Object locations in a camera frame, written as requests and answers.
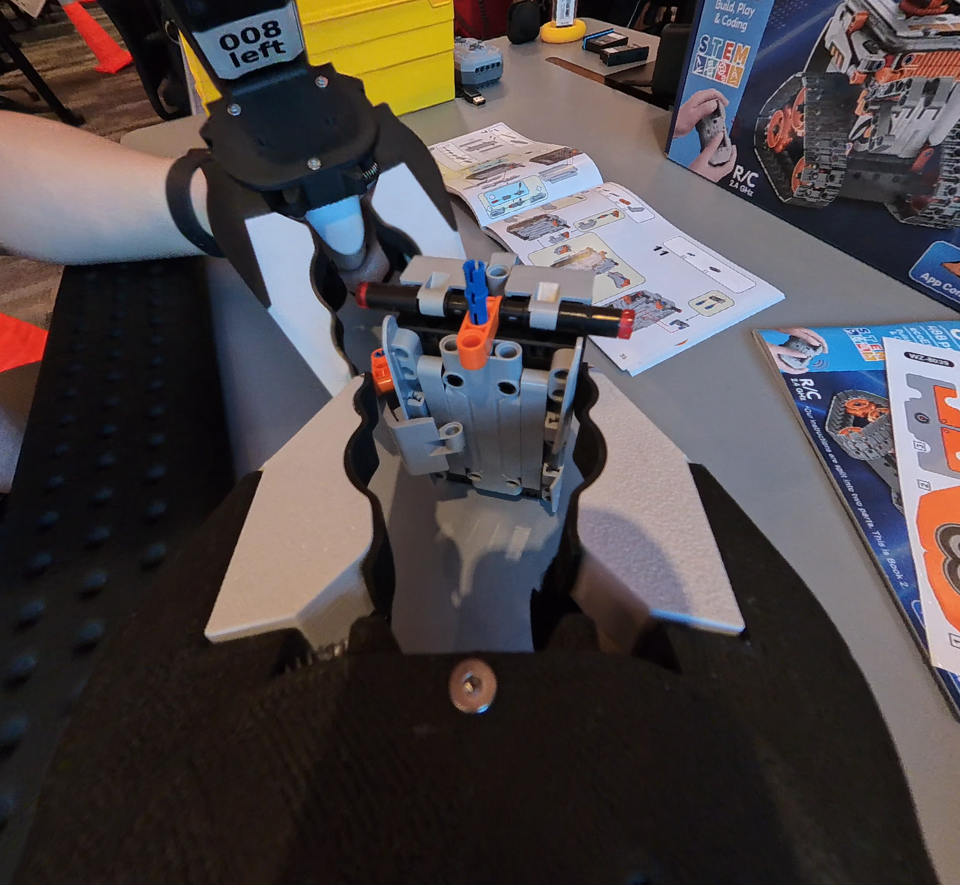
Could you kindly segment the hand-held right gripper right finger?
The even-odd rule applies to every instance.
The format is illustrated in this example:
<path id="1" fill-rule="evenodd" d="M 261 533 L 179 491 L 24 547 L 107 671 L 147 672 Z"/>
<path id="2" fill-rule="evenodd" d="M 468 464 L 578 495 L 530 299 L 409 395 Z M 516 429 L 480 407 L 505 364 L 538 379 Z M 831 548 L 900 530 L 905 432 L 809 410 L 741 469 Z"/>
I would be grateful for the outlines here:
<path id="1" fill-rule="evenodd" d="M 594 622 L 604 649 L 632 649 L 657 620 L 742 633 L 684 453 L 596 368 L 582 369 L 570 413 L 559 594 Z"/>

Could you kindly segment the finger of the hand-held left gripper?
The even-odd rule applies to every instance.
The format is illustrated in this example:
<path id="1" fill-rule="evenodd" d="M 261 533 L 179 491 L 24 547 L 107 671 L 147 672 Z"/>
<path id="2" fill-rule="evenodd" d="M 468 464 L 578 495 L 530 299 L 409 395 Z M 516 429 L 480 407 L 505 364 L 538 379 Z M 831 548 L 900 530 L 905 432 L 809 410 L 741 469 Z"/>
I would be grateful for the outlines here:
<path id="1" fill-rule="evenodd" d="M 271 318 L 331 397 L 354 378 L 335 337 L 337 316 L 314 286 L 316 243 L 308 225 L 266 214 L 246 219 Z"/>
<path id="2" fill-rule="evenodd" d="M 381 171 L 373 190 L 373 215 L 382 244 L 405 258 L 455 258 L 455 216 L 441 178 L 427 189 L 408 165 Z"/>

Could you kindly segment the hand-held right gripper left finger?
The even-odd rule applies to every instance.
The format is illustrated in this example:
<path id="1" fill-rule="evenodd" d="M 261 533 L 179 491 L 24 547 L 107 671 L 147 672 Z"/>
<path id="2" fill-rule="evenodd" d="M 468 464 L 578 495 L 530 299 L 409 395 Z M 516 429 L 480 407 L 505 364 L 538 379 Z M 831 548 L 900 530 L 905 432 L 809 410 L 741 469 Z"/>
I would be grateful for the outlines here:
<path id="1" fill-rule="evenodd" d="M 378 497 L 371 376 L 351 379 L 260 470 L 205 629 L 213 642 L 298 630 L 312 646 L 391 619 L 394 559 Z"/>

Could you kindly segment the grey building block robot assembly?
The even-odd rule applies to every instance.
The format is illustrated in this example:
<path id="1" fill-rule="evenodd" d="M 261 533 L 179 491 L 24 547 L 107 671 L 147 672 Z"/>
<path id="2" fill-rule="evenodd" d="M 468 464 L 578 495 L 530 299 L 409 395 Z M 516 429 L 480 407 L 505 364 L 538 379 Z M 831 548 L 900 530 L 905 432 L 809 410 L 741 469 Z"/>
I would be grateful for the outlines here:
<path id="1" fill-rule="evenodd" d="M 371 373 L 407 470 L 556 512 L 585 340 L 634 331 L 593 292 L 591 271 L 506 252 L 417 255 L 397 283 L 360 283 L 356 303 L 385 313 Z"/>

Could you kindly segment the person's left forearm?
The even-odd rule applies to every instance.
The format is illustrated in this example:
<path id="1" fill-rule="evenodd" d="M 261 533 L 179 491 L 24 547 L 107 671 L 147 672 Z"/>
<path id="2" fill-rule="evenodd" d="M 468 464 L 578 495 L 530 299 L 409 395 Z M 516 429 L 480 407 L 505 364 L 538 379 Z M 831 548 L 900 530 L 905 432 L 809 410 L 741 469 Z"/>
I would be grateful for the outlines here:
<path id="1" fill-rule="evenodd" d="M 167 204 L 172 164 L 60 122 L 2 111 L 2 246 L 60 265 L 199 256 Z"/>

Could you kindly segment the grey desk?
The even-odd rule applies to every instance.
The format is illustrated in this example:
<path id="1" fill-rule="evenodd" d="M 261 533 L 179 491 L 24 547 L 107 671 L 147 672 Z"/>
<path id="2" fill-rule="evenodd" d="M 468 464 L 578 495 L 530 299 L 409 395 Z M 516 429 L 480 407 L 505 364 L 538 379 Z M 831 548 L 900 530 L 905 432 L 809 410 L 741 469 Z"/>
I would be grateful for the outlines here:
<path id="1" fill-rule="evenodd" d="M 425 144 L 502 122 L 529 138 L 586 151 L 603 178 L 785 300 L 630 377 L 592 345 L 608 376 L 693 463 L 707 468 L 804 580 L 846 639 L 901 758 L 941 883 L 958 883 L 958 722 L 825 475 L 752 328 L 866 327 L 955 319 L 948 308 L 765 213 L 664 156 L 671 115 L 571 71 L 579 46 L 500 46 L 501 82 L 486 104 L 462 99 L 405 117 Z M 325 402 L 319 381 L 231 267 L 205 260 L 226 420 L 237 474 L 258 468 Z M 425 495 L 383 455 L 374 491 L 399 570 L 392 627 L 404 652 L 529 648 L 529 589 L 546 567 L 520 531 L 481 527 L 476 563 L 446 543 Z"/>

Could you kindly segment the yellow stacked storage bins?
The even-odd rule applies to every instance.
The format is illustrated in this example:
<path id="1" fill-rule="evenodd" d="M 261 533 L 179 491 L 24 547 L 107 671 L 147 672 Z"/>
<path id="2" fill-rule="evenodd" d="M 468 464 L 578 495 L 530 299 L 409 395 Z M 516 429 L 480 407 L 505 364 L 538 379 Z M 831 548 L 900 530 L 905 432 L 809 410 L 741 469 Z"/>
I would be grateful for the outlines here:
<path id="1" fill-rule="evenodd" d="M 454 99 L 453 0 L 296 0 L 308 59 L 395 115 Z"/>

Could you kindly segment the grey motor hub block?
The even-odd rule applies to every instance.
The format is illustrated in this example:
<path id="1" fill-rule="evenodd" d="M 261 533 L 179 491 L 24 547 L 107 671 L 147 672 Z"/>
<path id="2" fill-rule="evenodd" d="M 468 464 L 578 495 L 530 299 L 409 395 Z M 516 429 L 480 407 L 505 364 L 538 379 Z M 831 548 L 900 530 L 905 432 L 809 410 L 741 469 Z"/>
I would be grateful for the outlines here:
<path id="1" fill-rule="evenodd" d="M 486 87 L 499 82 L 503 74 L 502 51 L 476 38 L 454 38 L 453 62 L 457 87 Z"/>

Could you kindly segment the blue instruction booklet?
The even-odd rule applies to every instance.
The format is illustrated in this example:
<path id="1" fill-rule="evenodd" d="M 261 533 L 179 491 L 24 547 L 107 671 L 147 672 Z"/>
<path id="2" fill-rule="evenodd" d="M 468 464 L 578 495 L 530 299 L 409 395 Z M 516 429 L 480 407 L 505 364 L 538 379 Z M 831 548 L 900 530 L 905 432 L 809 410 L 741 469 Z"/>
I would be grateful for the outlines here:
<path id="1" fill-rule="evenodd" d="M 958 674 L 932 667 L 899 482 L 884 338 L 958 351 L 958 322 L 754 330 L 958 719 Z"/>

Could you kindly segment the orange traffic cone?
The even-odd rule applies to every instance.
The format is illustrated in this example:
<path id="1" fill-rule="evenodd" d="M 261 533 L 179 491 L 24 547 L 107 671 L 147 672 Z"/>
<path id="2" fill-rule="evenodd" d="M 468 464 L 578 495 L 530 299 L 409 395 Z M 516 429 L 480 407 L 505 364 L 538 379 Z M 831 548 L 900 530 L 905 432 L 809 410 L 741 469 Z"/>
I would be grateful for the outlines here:
<path id="1" fill-rule="evenodd" d="M 114 75 L 132 65 L 132 55 L 114 41 L 78 0 L 56 1 L 96 58 L 96 72 Z"/>

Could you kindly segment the open white instruction booklet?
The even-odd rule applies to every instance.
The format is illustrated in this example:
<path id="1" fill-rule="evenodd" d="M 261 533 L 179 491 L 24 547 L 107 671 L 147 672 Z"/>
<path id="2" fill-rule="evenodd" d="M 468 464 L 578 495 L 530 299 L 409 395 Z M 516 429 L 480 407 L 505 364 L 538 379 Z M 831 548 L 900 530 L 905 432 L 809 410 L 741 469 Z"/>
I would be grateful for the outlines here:
<path id="1" fill-rule="evenodd" d="M 527 265 L 593 275 L 597 306 L 632 311 L 630 339 L 596 339 L 638 375 L 781 301 L 783 294 L 689 237 L 582 147 L 505 123 L 430 146 L 447 190 Z"/>

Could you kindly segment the grey orange sticker sheet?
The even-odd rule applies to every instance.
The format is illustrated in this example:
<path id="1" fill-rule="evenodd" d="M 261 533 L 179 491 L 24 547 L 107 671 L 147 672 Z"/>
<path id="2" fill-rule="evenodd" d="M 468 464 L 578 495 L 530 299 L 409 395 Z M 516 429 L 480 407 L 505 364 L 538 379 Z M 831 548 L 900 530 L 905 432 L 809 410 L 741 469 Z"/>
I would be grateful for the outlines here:
<path id="1" fill-rule="evenodd" d="M 895 458 L 931 662 L 959 673 L 959 357 L 884 339 Z"/>

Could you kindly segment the black rectangular device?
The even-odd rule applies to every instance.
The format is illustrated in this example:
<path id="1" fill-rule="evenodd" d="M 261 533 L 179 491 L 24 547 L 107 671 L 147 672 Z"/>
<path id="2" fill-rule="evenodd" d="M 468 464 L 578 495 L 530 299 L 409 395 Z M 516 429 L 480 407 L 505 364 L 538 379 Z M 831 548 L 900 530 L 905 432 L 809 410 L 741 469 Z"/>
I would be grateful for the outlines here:
<path id="1" fill-rule="evenodd" d="M 687 67 L 690 31 L 690 23 L 674 22 L 665 25 L 659 36 L 650 89 L 653 103 L 664 110 L 676 101 Z"/>

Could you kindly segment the blue robot kit box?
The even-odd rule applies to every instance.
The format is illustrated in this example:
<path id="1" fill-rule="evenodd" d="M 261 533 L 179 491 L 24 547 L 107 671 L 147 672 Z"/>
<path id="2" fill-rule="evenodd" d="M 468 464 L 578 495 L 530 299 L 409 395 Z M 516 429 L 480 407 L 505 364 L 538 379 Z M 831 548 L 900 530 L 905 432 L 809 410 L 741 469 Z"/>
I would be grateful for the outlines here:
<path id="1" fill-rule="evenodd" d="M 666 152 L 958 308 L 959 0 L 702 0 Z"/>

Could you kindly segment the black studded base plate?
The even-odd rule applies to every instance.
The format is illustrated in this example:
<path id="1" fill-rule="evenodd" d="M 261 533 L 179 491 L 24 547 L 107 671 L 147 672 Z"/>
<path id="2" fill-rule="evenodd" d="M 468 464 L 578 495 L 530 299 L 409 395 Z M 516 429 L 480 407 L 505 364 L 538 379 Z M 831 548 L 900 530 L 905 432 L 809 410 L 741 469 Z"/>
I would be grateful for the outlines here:
<path id="1" fill-rule="evenodd" d="M 204 260 L 66 268 L 2 516 L 2 883 L 105 642 L 233 483 Z"/>

